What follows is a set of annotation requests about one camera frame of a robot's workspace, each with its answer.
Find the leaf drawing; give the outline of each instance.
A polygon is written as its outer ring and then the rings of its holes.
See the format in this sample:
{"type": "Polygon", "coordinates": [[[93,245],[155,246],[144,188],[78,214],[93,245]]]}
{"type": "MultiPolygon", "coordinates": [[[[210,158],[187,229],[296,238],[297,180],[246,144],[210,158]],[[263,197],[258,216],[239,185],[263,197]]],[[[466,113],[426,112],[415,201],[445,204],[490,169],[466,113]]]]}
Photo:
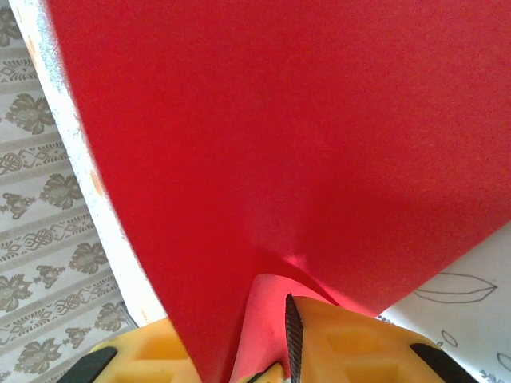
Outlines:
{"type": "Polygon", "coordinates": [[[444,341],[446,341],[453,347],[458,347],[458,342],[456,341],[456,339],[454,339],[454,337],[451,334],[449,334],[445,330],[442,330],[441,334],[442,334],[442,338],[444,338],[444,341]]]}
{"type": "Polygon", "coordinates": [[[497,353],[497,360],[502,367],[511,371],[511,357],[508,357],[504,353],[497,353]]]}
{"type": "Polygon", "coordinates": [[[440,273],[414,293],[432,302],[473,303],[482,301],[495,289],[497,286],[473,275],[440,273]]]}

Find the patterned wallpaper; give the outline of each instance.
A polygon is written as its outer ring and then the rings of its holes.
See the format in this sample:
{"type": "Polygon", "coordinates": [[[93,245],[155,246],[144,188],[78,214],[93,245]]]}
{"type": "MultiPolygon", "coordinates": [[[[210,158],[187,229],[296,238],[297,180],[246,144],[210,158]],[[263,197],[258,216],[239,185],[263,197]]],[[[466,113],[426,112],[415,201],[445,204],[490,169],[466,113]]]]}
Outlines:
{"type": "Polygon", "coordinates": [[[0,0],[0,382],[56,382],[133,325],[7,0],[0,0]]]}

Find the red paper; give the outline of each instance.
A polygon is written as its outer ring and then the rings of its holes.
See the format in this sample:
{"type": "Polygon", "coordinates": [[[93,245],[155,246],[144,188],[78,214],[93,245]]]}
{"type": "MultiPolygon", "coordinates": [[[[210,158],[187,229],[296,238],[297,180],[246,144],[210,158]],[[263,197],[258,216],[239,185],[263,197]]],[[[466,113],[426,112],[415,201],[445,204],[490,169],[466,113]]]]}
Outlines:
{"type": "Polygon", "coordinates": [[[204,383],[231,374],[257,274],[375,314],[511,218],[511,2],[48,5],[204,383]]]}

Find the damask pattern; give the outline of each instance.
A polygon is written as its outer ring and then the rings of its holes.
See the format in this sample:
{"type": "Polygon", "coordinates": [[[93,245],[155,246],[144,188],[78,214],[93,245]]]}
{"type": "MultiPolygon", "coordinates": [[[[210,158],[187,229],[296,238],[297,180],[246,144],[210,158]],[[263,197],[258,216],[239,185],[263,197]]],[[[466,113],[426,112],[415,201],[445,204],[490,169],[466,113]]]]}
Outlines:
{"type": "Polygon", "coordinates": [[[0,383],[55,383],[131,327],[21,40],[0,0],[0,383]]]}

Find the black strip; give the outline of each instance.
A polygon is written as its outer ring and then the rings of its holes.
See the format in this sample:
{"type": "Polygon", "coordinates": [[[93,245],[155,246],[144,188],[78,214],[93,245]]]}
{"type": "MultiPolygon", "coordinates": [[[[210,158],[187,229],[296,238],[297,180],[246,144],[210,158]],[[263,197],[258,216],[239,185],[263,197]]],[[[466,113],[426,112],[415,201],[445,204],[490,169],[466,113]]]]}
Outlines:
{"type": "Polygon", "coordinates": [[[114,347],[105,347],[85,355],[57,383],[93,383],[116,355],[114,347]]]}
{"type": "Polygon", "coordinates": [[[443,379],[445,383],[477,383],[456,361],[441,349],[424,343],[414,343],[410,348],[443,379]]]}
{"type": "Polygon", "coordinates": [[[269,365],[268,368],[266,368],[264,371],[261,371],[260,373],[257,373],[256,375],[254,375],[253,377],[250,378],[250,380],[247,382],[247,383],[256,383],[257,382],[257,379],[259,379],[260,377],[262,377],[265,373],[267,373],[271,367],[273,367],[274,365],[278,365],[279,363],[276,361],[275,363],[272,363],[271,365],[269,365]]]}
{"type": "Polygon", "coordinates": [[[286,296],[286,340],[289,365],[291,367],[291,383],[300,383],[303,323],[291,294],[286,296]]]}

